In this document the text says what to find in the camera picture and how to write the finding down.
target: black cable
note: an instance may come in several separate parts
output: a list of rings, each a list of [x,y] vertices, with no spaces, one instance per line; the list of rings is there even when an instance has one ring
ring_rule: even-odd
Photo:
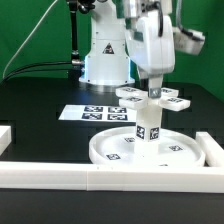
[[[176,26],[179,28],[179,30],[194,41],[199,41],[199,42],[204,41],[200,37],[194,36],[194,34],[191,31],[183,27],[181,22],[181,11],[182,11],[182,0],[178,0],[177,10],[176,10]]]
[[[11,73],[14,73],[14,72],[23,71],[23,70],[33,68],[33,67],[41,67],[41,66],[47,66],[47,65],[50,65],[50,66],[51,65],[69,65],[69,64],[72,64],[72,62],[71,61],[39,62],[39,63],[29,64],[29,65],[25,65],[23,67],[17,68],[15,70],[11,71],[8,75],[10,75]]]
[[[11,78],[14,75],[20,74],[20,73],[25,73],[25,72],[32,72],[32,71],[36,71],[36,70],[28,70],[30,68],[34,68],[34,67],[41,67],[41,66],[55,66],[55,65],[71,65],[72,63],[70,61],[56,61],[56,62],[41,62],[41,63],[34,63],[34,64],[29,64],[29,65],[25,65],[23,67],[17,68],[13,71],[11,71],[9,74],[7,74],[1,81],[1,83],[7,81],[9,78]]]
[[[159,13],[159,32],[158,36],[162,37],[163,36],[163,11],[162,11],[162,6],[161,2],[154,2],[151,5],[146,6],[147,11],[151,11],[153,9],[157,9]]]
[[[8,81],[10,78],[22,74],[22,73],[29,73],[29,72],[52,72],[52,71],[68,71],[70,68],[59,68],[59,69],[33,69],[33,70],[28,70],[28,71],[19,71],[19,72],[14,72],[11,75],[7,75],[4,79],[2,79],[2,81],[0,82],[0,84]]]

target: black tabletop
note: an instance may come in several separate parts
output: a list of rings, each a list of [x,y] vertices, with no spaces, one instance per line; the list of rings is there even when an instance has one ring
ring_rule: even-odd
[[[164,110],[162,127],[190,137],[208,131],[224,147],[224,103],[194,84],[165,83],[192,101],[183,112]],[[134,123],[59,121],[66,104],[117,106],[112,93],[78,88],[75,81],[14,78],[0,86],[0,125],[12,144],[1,161],[91,163],[96,133]],[[224,194],[0,190],[0,223],[223,223]]]

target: round white plate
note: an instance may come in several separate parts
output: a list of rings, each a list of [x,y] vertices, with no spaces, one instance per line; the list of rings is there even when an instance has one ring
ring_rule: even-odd
[[[89,143],[91,161],[104,165],[175,167],[203,166],[205,163],[205,154],[194,139],[165,129],[160,130],[160,144],[156,155],[138,155],[134,153],[134,133],[134,126],[98,133]]]

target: green wall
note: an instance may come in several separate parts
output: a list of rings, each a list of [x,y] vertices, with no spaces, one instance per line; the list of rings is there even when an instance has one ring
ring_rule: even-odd
[[[53,0],[0,0],[1,74],[9,59],[52,2]],[[183,2],[183,24],[187,28],[203,31],[206,44],[199,56],[177,52],[175,71],[165,75],[165,80],[200,84],[224,101],[224,1]],[[90,18],[79,14],[78,20],[80,54],[85,56],[90,49]],[[8,72],[34,62],[70,60],[70,52],[69,10],[66,1],[59,0]],[[49,76],[58,77],[59,73],[49,73]]]

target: warning triangle sticker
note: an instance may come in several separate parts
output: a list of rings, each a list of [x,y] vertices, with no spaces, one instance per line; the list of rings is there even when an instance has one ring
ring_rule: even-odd
[[[107,44],[106,48],[103,51],[103,54],[114,54],[114,50],[110,43]]]

